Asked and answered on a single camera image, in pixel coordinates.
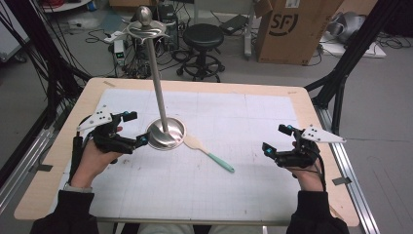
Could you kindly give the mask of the metal utensil stand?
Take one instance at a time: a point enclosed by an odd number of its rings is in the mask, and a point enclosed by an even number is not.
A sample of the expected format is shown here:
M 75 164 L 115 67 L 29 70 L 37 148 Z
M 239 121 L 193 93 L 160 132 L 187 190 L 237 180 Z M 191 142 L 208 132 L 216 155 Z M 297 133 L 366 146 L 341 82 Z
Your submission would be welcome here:
M 149 144 L 158 150 L 171 150 L 179 146 L 186 136 L 186 127 L 178 119 L 168 117 L 164 104 L 160 71 L 155 55 L 154 40 L 166 37 L 167 25 L 153 19 L 152 11 L 146 6 L 136 10 L 136 21 L 127 26 L 127 33 L 145 45 L 149 59 L 152 81 L 156 95 L 160 118 L 154 120 L 148 127 Z

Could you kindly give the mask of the wooden spatula with green handle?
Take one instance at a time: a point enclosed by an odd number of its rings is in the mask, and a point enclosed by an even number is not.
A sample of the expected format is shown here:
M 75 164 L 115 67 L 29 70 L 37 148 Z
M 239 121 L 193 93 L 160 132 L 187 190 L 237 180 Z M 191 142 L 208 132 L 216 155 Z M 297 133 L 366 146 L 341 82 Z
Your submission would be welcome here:
M 196 137 L 187 135 L 184 138 L 184 143 L 191 149 L 201 150 L 205 153 L 205 155 L 207 155 L 211 160 L 213 160 L 226 171 L 230 173 L 233 173 L 235 171 L 235 169 L 230 164 L 215 156 L 213 153 L 209 152 Z

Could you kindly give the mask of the white grid mat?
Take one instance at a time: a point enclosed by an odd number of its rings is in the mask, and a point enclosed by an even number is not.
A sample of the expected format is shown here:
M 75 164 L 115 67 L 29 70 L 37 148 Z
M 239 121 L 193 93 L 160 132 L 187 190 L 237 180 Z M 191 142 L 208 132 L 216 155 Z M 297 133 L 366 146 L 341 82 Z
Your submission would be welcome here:
M 166 92 L 167 114 L 189 135 L 233 167 L 180 144 L 143 146 L 122 156 L 93 183 L 93 215 L 107 220 L 250 222 L 284 225 L 296 209 L 299 186 L 263 154 L 292 139 L 281 124 L 296 125 L 290 98 L 243 94 Z

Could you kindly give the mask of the black flat device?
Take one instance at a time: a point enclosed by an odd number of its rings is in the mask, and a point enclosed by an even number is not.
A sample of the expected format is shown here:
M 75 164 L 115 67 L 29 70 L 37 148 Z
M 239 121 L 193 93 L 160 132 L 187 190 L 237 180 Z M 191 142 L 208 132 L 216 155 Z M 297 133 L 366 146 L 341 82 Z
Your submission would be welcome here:
M 247 17 L 243 15 L 236 15 L 235 17 L 223 22 L 219 25 L 219 28 L 226 34 L 232 35 L 233 33 L 243 29 L 247 23 Z

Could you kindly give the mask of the large cardboard box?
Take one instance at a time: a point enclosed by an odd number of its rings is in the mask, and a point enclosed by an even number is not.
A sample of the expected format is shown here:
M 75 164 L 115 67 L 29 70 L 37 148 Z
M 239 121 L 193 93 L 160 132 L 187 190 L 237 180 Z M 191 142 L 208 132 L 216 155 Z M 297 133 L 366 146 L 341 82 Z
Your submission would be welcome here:
M 344 0 L 257 0 L 257 61 L 306 65 Z

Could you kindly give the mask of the grey wristband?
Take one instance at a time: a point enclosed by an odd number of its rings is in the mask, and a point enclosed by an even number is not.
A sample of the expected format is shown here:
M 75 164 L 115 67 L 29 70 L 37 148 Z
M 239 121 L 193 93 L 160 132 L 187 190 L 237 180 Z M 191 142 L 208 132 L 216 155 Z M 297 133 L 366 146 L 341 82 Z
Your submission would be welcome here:
M 71 186 L 68 182 L 64 184 L 62 190 L 77 193 L 93 193 L 93 189 L 91 187 L 75 187 Z

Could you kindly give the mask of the white device with green display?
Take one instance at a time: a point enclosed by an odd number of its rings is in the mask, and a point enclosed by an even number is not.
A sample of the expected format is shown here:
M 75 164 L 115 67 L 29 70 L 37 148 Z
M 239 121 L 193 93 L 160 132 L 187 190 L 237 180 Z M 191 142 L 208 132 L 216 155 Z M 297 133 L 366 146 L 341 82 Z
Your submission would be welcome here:
M 125 44 L 123 40 L 115 40 L 113 43 L 113 53 L 118 64 L 125 64 Z

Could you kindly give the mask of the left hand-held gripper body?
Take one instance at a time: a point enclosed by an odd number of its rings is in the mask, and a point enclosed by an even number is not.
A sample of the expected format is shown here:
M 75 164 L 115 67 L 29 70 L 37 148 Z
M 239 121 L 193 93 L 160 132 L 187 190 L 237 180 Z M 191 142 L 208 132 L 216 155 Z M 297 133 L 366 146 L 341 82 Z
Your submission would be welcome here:
M 102 105 L 92 115 L 81 121 L 77 132 L 91 129 L 90 134 L 96 147 L 104 153 L 132 154 L 135 150 L 136 138 L 127 138 L 118 134 L 118 125 L 123 121 L 122 113 L 113 114 L 106 105 Z

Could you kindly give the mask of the grey plastic casing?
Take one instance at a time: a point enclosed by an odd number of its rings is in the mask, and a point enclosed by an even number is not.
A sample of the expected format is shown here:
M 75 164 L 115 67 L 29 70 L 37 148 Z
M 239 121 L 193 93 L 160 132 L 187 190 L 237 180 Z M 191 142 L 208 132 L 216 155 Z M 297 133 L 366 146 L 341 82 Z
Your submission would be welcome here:
M 349 43 L 365 22 L 365 16 L 355 12 L 339 12 L 327 25 L 326 31 L 340 43 Z

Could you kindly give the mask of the white metal post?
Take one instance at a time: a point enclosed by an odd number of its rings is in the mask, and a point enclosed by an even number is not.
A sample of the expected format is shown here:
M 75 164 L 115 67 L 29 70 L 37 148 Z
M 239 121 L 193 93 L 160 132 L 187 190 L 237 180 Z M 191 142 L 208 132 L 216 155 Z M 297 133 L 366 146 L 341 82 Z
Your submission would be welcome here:
M 252 44 L 251 44 L 252 25 L 253 25 L 254 16 L 255 16 L 254 5 L 257 2 L 257 0 L 249 0 L 249 1 L 250 1 L 250 4 L 249 4 L 248 15 L 247 15 L 247 25 L 244 30 L 244 57 L 246 59 L 250 59 L 252 55 Z

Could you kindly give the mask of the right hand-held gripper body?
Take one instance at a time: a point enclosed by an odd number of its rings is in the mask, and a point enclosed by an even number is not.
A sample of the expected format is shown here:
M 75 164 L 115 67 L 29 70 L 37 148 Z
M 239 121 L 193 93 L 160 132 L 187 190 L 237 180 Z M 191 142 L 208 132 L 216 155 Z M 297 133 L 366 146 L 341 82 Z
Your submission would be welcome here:
M 294 128 L 292 134 L 295 138 L 295 146 L 290 151 L 278 151 L 276 164 L 279 167 L 300 167 L 307 168 L 313 165 L 319 157 L 320 150 L 317 146 L 318 142 L 321 143 L 344 143 L 346 140 L 330 133 L 326 130 L 320 129 L 313 125 L 299 130 Z

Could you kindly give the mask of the person's left hand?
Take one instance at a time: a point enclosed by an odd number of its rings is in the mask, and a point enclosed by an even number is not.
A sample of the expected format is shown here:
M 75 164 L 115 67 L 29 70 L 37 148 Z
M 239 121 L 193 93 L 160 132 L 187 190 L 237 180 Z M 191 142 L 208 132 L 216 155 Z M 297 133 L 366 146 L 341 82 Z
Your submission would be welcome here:
M 86 144 L 81 162 L 71 181 L 71 186 L 92 187 L 93 180 L 115 159 L 122 156 L 119 152 L 101 152 L 91 139 Z

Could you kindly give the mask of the black round stool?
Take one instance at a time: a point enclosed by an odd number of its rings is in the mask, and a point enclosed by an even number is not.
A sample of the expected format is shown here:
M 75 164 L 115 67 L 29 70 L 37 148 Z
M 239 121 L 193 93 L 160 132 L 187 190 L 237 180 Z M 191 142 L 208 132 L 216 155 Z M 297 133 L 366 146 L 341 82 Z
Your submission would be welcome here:
M 186 58 L 176 70 L 176 74 L 182 75 L 186 72 L 193 81 L 214 76 L 216 82 L 220 83 L 218 73 L 223 72 L 225 66 L 218 58 L 209 55 L 208 52 L 215 50 L 219 53 L 218 47 L 224 41 L 222 30 L 218 26 L 208 23 L 194 24 L 183 33 L 183 41 L 198 53 Z

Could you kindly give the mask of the white power strip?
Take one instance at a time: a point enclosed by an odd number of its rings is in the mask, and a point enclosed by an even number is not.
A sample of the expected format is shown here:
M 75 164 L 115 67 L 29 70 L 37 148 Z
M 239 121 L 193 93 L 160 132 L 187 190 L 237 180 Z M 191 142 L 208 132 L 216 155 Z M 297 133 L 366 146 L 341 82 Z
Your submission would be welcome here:
M 122 39 L 127 35 L 126 32 L 124 31 L 115 31 L 113 33 L 111 33 L 109 36 L 106 36 L 103 41 L 106 44 L 112 44 L 114 43 L 116 40 Z

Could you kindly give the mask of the aluminium rail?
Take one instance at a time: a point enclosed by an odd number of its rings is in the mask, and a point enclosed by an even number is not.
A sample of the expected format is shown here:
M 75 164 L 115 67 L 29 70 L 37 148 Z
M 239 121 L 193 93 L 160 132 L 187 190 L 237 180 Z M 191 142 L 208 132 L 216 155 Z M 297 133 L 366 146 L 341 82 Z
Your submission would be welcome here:
M 55 134 L 54 127 L 42 129 L 38 134 L 30 136 L 21 147 L 22 158 L 0 187 L 0 215 L 5 212 L 26 177 L 40 165 L 39 159 L 52 146 Z
M 338 164 L 338 169 L 341 176 L 350 180 L 350 182 L 346 182 L 345 185 L 355 206 L 362 230 L 365 234 L 381 234 L 373 213 L 371 212 L 362 192 L 361 186 L 359 185 L 356 173 L 350 162 L 344 144 L 330 143 L 330 148 L 332 149 L 332 153 L 335 157 L 336 163 Z

